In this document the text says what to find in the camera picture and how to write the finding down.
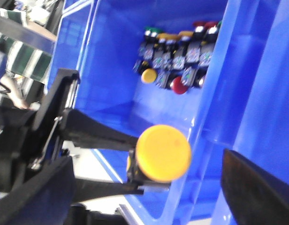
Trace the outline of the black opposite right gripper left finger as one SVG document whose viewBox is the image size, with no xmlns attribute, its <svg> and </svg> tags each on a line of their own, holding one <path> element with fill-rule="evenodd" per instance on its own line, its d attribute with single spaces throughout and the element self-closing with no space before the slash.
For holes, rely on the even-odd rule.
<svg viewBox="0 0 289 225">
<path fill-rule="evenodd" d="M 76 178 L 76 191 L 72 203 L 80 203 L 116 195 L 143 195 L 144 190 L 133 183 L 115 183 L 101 180 Z"/>
</svg>

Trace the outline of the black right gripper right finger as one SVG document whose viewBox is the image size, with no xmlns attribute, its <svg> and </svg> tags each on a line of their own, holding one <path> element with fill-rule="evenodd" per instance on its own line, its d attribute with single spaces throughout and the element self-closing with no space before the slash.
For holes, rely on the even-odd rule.
<svg viewBox="0 0 289 225">
<path fill-rule="evenodd" d="M 225 149 L 221 188 L 238 225 L 289 225 L 289 184 Z"/>
</svg>

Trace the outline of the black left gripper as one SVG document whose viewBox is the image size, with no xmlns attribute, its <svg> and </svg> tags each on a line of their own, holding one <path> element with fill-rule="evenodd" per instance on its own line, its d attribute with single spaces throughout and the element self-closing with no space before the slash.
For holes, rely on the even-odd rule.
<svg viewBox="0 0 289 225">
<path fill-rule="evenodd" d="M 41 167 L 72 84 L 79 84 L 79 72 L 59 68 L 38 110 L 0 106 L 0 192 L 10 192 Z M 85 149 L 121 151 L 134 149 L 138 141 L 76 109 L 62 112 L 62 138 Z M 61 157 L 0 199 L 0 225 L 61 225 L 75 190 L 72 158 Z"/>
</svg>

